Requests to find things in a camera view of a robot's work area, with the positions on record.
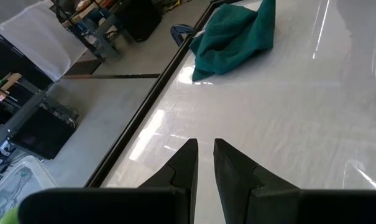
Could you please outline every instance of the green towel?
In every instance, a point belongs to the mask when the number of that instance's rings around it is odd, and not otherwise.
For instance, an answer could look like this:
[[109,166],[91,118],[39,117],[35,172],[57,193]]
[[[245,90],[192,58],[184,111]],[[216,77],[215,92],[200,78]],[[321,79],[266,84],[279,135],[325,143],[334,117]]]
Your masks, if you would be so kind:
[[190,45],[196,55],[192,80],[225,74],[259,50],[271,49],[275,10],[275,0],[263,0],[258,12],[230,4],[220,6],[204,34]]

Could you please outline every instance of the white plastic sheet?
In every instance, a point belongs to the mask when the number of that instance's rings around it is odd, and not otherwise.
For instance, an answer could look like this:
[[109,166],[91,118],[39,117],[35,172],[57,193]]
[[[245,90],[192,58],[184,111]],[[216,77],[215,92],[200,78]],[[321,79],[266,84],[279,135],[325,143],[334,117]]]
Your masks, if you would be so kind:
[[86,47],[58,22],[51,1],[35,3],[0,24],[0,34],[58,80],[81,57]]

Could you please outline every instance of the concrete floor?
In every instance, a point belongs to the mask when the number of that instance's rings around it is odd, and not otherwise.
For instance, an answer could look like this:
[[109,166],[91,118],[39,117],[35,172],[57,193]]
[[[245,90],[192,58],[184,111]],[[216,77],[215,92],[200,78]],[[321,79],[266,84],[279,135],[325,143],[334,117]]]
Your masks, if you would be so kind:
[[171,26],[175,24],[195,26],[208,6],[209,0],[193,0],[166,13],[162,22],[145,42],[136,43],[129,37],[120,37],[116,46],[121,53],[121,58],[102,64],[94,74],[161,73],[178,50],[170,34]]
[[[102,64],[95,75],[161,73],[178,47],[170,35],[174,24],[194,26],[209,0],[193,0],[168,12],[145,42],[120,38],[122,55]],[[155,79],[61,80],[49,94],[80,111],[79,127],[58,156],[45,161],[61,187],[82,187],[141,105]]]

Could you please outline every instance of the glossy surface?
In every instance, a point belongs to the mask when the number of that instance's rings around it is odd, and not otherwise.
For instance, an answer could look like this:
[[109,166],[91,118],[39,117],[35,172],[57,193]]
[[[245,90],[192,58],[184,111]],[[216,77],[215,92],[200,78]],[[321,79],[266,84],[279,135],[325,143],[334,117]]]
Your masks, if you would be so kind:
[[198,83],[194,58],[182,61],[103,187],[140,185],[197,138],[195,223],[224,223],[213,163],[223,138],[298,187],[376,189],[376,0],[277,1],[272,51]]

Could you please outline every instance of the black frame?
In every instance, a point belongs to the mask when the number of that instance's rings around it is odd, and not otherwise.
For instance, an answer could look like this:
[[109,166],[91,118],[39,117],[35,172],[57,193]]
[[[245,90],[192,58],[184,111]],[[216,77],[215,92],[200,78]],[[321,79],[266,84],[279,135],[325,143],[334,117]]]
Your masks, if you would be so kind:
[[189,45],[198,31],[201,31],[204,25],[207,23],[210,16],[213,14],[214,10],[222,4],[232,4],[242,0],[218,0],[211,1],[210,5],[207,7],[204,14],[200,17],[199,21],[195,25],[194,32],[186,37],[183,41],[178,52],[173,57],[172,61],[167,65],[166,69],[156,80],[152,88],[150,89],[148,95],[145,97],[143,103],[139,106],[138,110],[135,112],[132,119],[127,124],[126,128],[123,130],[121,135],[112,145],[110,150],[103,157],[94,173],[88,179],[85,187],[100,187],[105,178],[110,173],[113,165],[118,160],[119,156],[126,148],[128,142],[131,140],[138,127],[145,119],[147,113],[152,108],[153,104],[156,102],[158,96],[163,91],[164,87],[168,83],[171,76],[174,74],[175,70],[180,65],[181,61],[185,58],[186,53],[189,50]]

